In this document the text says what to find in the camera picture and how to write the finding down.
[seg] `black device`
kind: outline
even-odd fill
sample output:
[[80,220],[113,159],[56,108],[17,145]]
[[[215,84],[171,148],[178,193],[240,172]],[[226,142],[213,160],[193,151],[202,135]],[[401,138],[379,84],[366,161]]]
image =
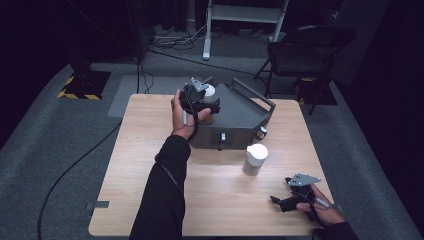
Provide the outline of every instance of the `black device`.
[[[286,182],[289,183],[291,178],[286,178]],[[286,199],[279,199],[274,196],[270,196],[273,203],[278,204],[282,212],[290,212],[296,210],[296,205],[300,202],[310,203],[314,201],[315,195],[309,185],[306,186],[290,186],[293,197]],[[311,213],[307,213],[309,220],[314,221]]]
[[[319,182],[321,179],[311,177],[308,175],[296,173],[293,178],[285,178],[287,184],[290,186],[293,197],[287,199],[279,199],[274,196],[271,201],[280,206],[282,212],[289,212],[296,210],[298,203],[311,204],[315,201],[315,194],[310,186],[311,183]],[[314,212],[307,213],[309,220],[315,221]]]
[[186,84],[181,92],[181,107],[189,114],[197,114],[205,108],[211,109],[210,114],[219,113],[219,110],[221,109],[221,100],[219,98],[213,103],[205,103],[202,101],[206,94],[205,89],[208,88],[209,85],[194,78],[192,78],[191,81],[193,84]]

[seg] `human hand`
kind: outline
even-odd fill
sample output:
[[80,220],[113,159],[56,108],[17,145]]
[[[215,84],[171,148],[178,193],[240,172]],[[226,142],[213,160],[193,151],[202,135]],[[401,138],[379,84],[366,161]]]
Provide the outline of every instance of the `human hand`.
[[[326,208],[319,202],[315,202],[315,210],[318,213],[318,217],[325,227],[330,225],[345,222],[346,220],[340,215],[340,213],[334,208],[334,206],[330,203],[327,197],[315,186],[315,184],[310,185],[312,191],[314,192],[315,198],[319,198],[330,205],[330,207]],[[296,205],[297,210],[302,212],[311,212],[311,206],[309,203],[298,203]]]
[[[187,113],[187,124],[184,125],[184,122],[183,122],[184,109],[181,107],[180,95],[181,95],[181,90],[177,89],[177,92],[175,93],[175,96],[174,96],[174,106],[172,109],[173,130],[171,135],[179,135],[185,138],[186,140],[188,140],[189,137],[194,132],[194,124],[195,124],[194,117],[193,115]],[[209,108],[205,108],[202,111],[200,111],[197,114],[199,121],[205,119],[210,114],[210,112],[211,112],[211,109]]]

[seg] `black cable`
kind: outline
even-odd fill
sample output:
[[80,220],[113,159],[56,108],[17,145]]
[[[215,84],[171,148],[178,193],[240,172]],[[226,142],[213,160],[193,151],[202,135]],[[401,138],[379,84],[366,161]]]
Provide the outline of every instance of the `black cable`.
[[37,234],[38,234],[38,239],[42,240],[42,235],[41,235],[41,222],[43,219],[43,213],[44,213],[44,209],[47,205],[47,201],[49,200],[49,197],[51,195],[51,193],[53,192],[53,190],[55,189],[56,185],[60,182],[60,180],[62,180],[62,178],[73,168],[75,167],[79,162],[81,162],[81,160],[83,160],[87,155],[89,155],[93,150],[95,150],[98,146],[100,146],[100,144],[102,144],[104,141],[106,141],[106,139],[108,139],[110,137],[110,135],[112,135],[116,129],[119,128],[119,126],[121,126],[122,121],[120,121],[113,129],[112,131],[109,132],[109,134],[106,135],[106,137],[104,137],[100,142],[98,142],[94,147],[92,147],[90,150],[88,150],[84,155],[82,155],[82,157],[80,157],[77,161],[75,161],[70,167],[68,167],[68,169],[65,170],[65,172],[62,173],[62,175],[60,175],[55,183],[53,184],[53,186],[50,188],[49,192],[47,193],[46,197],[44,198],[43,201],[43,205],[41,206],[40,209],[40,213],[38,215],[38,223],[37,223]]
[[[143,74],[143,77],[144,77],[144,86],[146,86],[146,90],[144,91],[144,94],[150,94],[150,89],[155,84],[155,76],[153,74],[151,74],[151,73],[148,73],[148,72],[144,71],[143,65],[141,65],[141,73]],[[145,74],[147,74],[150,77],[152,77],[152,83],[150,84],[150,86],[147,86],[147,78],[146,78],[146,75]]]
[[[220,38],[222,35],[224,35],[225,34],[225,32],[224,32],[224,30],[222,30],[222,29],[219,29],[218,31],[217,31],[218,29],[212,29],[212,31],[211,31],[211,38],[215,38],[215,39],[217,39],[217,38]],[[214,36],[213,35],[213,32],[219,32],[219,34],[218,34],[218,36]]]
[[[177,38],[176,40],[170,40],[170,41],[164,41],[164,42],[160,42],[160,39],[158,39],[154,41],[152,44],[150,44],[149,48],[175,49],[178,51],[193,49],[195,47],[194,42],[197,41],[198,39],[197,36],[203,32],[203,29],[205,28],[205,26],[203,26],[200,30],[198,30],[194,35],[190,35],[190,33],[188,33],[187,37],[181,37],[181,38]],[[177,46],[186,46],[186,45],[190,45],[190,46],[185,48],[177,47]]]
[[137,94],[140,91],[140,64],[141,64],[140,59],[137,59],[137,91],[136,91]]

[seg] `white object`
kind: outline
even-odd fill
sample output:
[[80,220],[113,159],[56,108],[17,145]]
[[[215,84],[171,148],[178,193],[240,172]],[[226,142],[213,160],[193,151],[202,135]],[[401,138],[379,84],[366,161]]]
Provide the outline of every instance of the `white object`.
[[253,144],[247,147],[246,155],[243,165],[244,172],[251,176],[257,175],[268,157],[268,149],[262,144]]
[[315,200],[317,200],[317,202],[321,203],[325,208],[330,208],[330,205],[328,203],[326,203],[324,200],[322,200],[321,198],[315,198]]
[[212,85],[209,85],[208,88],[206,88],[205,97],[203,98],[203,102],[205,103],[212,103],[214,101],[213,95],[215,94],[215,88]]

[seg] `dark background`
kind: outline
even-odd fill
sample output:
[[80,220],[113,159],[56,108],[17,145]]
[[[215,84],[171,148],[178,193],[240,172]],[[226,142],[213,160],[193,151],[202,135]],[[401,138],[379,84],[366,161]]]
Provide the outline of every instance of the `dark background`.
[[[76,29],[76,41],[87,62],[113,59],[134,51],[97,31],[66,1],[58,2],[62,4],[61,16]],[[184,9],[186,2],[181,2]],[[346,2],[351,5],[364,3],[362,0]],[[128,12],[121,1],[74,3],[101,29],[107,30],[121,43],[134,46]],[[1,2],[0,147],[52,76],[68,64],[66,51],[58,37],[62,23],[57,20],[46,24],[44,14],[49,14],[49,9],[42,4],[48,4],[48,1],[40,4],[23,0]],[[289,10],[285,27],[303,23],[299,17],[304,16],[304,12],[296,14],[296,7]],[[144,15],[146,19],[153,23],[159,21],[161,13],[157,12],[154,17],[149,16],[154,11],[148,12]],[[343,70],[353,79],[350,85],[337,83],[386,176],[422,235],[424,226],[418,223],[424,222],[423,12],[422,1],[390,1],[368,50],[364,56],[358,57],[361,61],[356,72]],[[185,28],[185,23],[176,24],[179,24],[177,29]],[[369,27],[367,24],[361,26],[364,29]],[[355,57],[358,52],[351,48],[345,54]]]

